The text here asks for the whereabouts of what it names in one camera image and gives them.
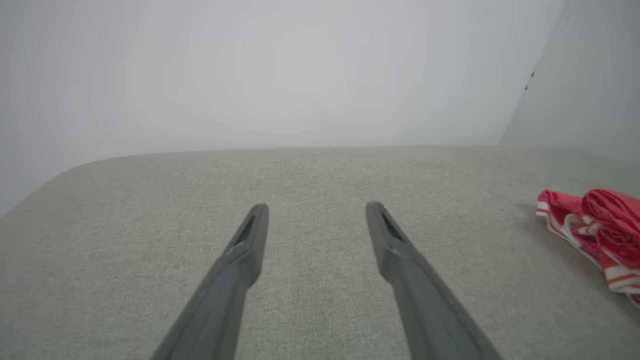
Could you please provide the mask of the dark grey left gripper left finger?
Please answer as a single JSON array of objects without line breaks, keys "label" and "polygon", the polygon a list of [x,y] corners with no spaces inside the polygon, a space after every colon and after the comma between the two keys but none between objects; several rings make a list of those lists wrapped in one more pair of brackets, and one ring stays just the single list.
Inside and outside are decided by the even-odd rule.
[{"label": "dark grey left gripper left finger", "polygon": [[269,207],[257,203],[154,351],[153,360],[233,360],[247,292],[262,271],[268,228]]}]

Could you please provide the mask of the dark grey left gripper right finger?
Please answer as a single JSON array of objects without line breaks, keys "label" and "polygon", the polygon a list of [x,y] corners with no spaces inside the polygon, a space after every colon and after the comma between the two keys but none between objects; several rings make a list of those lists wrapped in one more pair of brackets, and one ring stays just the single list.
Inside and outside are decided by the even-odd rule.
[{"label": "dark grey left gripper right finger", "polygon": [[391,285],[412,359],[499,360],[466,308],[381,202],[365,207],[382,278]]}]

